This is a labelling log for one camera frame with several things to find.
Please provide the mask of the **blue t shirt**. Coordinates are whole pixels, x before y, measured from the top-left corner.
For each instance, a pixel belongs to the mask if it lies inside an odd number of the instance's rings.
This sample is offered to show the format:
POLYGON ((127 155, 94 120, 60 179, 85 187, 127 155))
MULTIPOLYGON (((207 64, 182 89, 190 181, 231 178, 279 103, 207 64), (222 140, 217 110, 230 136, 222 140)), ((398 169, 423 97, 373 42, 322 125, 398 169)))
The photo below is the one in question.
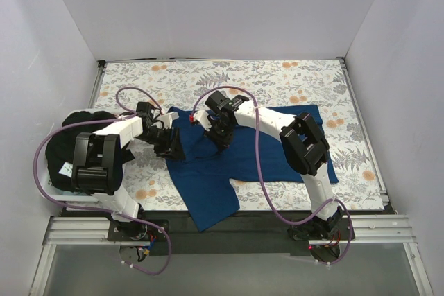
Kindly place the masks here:
MULTIPOLYGON (((271 109, 285 114, 308 112, 320 127, 323 124, 316 105, 271 109)), ((255 130, 236 127, 230 147, 219 152, 204 136, 204 129, 190 123, 191 111, 171 107, 169 112, 179 115, 173 126, 180 129, 185 160, 168 159, 167 168, 198 231, 203 232, 239 210, 239 200, 230 179, 259 181, 255 161, 255 130)), ((259 148, 265 182, 302 182, 300 174, 288 165, 279 141, 261 133, 259 148)))

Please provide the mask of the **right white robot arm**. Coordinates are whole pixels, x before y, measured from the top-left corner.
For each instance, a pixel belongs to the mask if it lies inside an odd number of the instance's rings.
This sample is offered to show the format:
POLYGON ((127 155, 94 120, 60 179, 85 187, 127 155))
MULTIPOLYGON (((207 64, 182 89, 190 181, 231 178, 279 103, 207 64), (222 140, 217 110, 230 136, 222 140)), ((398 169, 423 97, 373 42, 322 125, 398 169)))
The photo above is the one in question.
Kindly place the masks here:
POLYGON ((212 111, 194 111, 193 120, 205 129, 216 146, 226 149, 237 126, 255 130, 255 152, 259 152, 261 133, 282 145, 288 165, 300 174, 309 195, 311 215, 290 221, 277 209, 273 213, 282 222, 308 237, 331 238, 339 235, 339 223, 350 218, 345 205, 335 197, 328 176, 329 144, 320 126, 308 112, 284 114, 260 107, 252 94, 224 96, 212 89, 205 105, 212 111))

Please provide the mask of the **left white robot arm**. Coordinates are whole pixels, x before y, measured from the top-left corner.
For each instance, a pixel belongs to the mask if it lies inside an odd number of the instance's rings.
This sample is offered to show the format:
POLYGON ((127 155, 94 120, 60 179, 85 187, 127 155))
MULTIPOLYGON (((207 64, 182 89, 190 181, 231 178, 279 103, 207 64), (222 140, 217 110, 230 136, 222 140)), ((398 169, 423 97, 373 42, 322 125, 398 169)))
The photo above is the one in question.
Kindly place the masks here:
POLYGON ((149 102, 137 104, 135 116, 123 116, 101 130, 76 137, 71 172, 73 187, 97 199, 110 212, 118 232, 138 241, 152 231, 142 217, 142 206, 122 185, 124 148, 136 139, 153 146, 157 157, 185 158, 180 130, 173 127, 177 112, 154 115, 149 102))

